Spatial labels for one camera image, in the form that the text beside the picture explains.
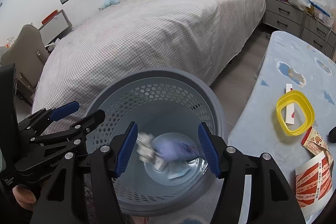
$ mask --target blue gripper pad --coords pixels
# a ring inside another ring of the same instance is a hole
[[[51,121],[59,121],[66,116],[69,116],[72,113],[75,113],[76,111],[79,110],[79,103],[76,101],[73,101],[71,103],[68,103],[66,105],[63,105],[55,110],[50,115],[50,120]]]
[[[120,177],[121,174],[126,171],[129,158],[132,154],[135,142],[137,141],[137,137],[138,125],[134,123],[117,155],[117,166],[115,168],[115,174],[117,177]]]
[[[201,143],[204,155],[207,159],[211,172],[214,173],[218,178],[221,174],[219,155],[217,153],[217,150],[213,146],[209,134],[211,133],[208,133],[204,125],[200,123],[198,126],[198,139]]]

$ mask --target drawer handle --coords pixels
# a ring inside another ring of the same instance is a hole
[[[285,27],[288,27],[287,24],[281,23],[280,21],[277,21],[278,24],[284,25]]]
[[[284,9],[281,9],[281,8],[279,8],[279,11],[280,11],[280,12],[283,11],[283,12],[287,13],[287,15],[290,14],[290,12],[288,12],[288,11],[286,11],[286,10],[284,10]]]
[[[320,45],[320,44],[318,44],[315,40],[314,40],[314,43],[317,44],[317,45],[319,45],[321,48],[323,48],[323,46]]]
[[[318,30],[319,32],[321,32],[323,35],[326,35],[325,32],[321,31],[318,27],[316,28],[316,30]]]

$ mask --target yellow container lid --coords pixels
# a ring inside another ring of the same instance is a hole
[[[305,121],[304,123],[295,130],[290,130],[285,123],[282,115],[281,110],[291,103],[296,103],[301,108]],[[281,96],[277,102],[276,106],[276,112],[277,112],[277,118],[278,121],[282,127],[282,129],[285,131],[285,133],[289,136],[298,136],[308,130],[310,128],[314,121],[315,121],[315,113],[314,109],[311,106],[310,102],[308,101],[307,97],[305,95],[298,91],[298,90],[292,90],[290,92],[285,93],[283,96]]]

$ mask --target gray chair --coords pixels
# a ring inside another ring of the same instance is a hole
[[[17,87],[29,98],[35,93],[48,57],[39,30],[24,25],[15,42],[1,56],[1,63],[3,66],[15,63]]]

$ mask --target crumpled paper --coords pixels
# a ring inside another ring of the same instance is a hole
[[[328,145],[314,128],[310,127],[307,130],[301,144],[315,156],[323,151],[327,157],[329,166],[333,163],[334,159],[329,151]]]

